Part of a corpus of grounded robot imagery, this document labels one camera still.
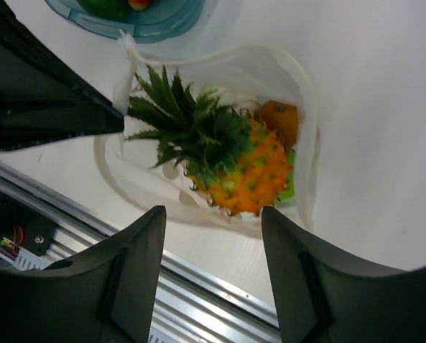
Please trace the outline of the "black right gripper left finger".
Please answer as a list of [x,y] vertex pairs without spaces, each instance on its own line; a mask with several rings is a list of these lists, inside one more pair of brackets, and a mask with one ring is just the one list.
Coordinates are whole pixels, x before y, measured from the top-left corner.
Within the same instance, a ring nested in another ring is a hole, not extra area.
[[46,269],[0,269],[0,342],[146,342],[166,223],[156,206]]

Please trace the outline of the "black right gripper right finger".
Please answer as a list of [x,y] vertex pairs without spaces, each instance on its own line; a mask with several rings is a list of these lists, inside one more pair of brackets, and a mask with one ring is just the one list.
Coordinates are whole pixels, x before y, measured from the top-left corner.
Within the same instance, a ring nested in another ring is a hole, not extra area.
[[272,207],[262,238],[283,342],[426,342],[426,266],[360,258]]

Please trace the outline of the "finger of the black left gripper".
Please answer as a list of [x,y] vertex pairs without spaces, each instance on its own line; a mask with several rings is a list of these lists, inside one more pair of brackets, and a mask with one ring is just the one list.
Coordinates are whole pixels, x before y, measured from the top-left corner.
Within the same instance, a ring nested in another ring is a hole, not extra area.
[[0,151],[121,133],[124,116],[0,1]]

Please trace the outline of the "green toy watermelon ball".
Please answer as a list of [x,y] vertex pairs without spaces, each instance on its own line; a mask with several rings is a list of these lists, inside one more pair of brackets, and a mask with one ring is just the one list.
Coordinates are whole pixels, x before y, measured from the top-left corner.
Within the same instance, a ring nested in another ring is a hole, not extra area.
[[287,163],[289,164],[289,174],[287,177],[287,182],[284,186],[284,189],[278,194],[276,198],[276,203],[288,202],[293,200],[295,196],[294,190],[294,159],[296,156],[296,151],[291,149],[287,155]]

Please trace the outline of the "orange spiky toy fruit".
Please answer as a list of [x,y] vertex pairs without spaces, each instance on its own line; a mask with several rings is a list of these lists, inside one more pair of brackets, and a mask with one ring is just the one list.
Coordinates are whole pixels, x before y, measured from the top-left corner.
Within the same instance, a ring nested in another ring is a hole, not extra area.
[[183,164],[194,191],[230,216],[259,215],[273,206],[289,174],[284,141],[249,110],[238,111],[208,89],[193,95],[178,72],[147,68],[136,75],[143,95],[129,98],[128,115],[147,128],[127,140],[157,142],[156,166]]

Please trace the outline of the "brown toy kiwi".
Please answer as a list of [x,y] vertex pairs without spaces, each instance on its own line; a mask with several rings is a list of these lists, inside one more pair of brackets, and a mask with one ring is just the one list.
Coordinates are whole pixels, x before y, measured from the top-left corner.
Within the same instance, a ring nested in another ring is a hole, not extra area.
[[299,132],[299,113],[296,106],[269,100],[258,109],[257,116],[268,129],[281,136],[286,149],[296,145]]

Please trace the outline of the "clear zip top bag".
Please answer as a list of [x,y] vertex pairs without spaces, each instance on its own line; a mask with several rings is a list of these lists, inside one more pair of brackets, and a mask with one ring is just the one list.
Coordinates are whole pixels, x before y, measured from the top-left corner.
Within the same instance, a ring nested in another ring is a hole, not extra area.
[[257,237],[274,207],[314,226],[319,129],[302,66],[280,46],[244,44],[191,60],[142,52],[114,87],[124,131],[94,141],[103,180],[139,210]]

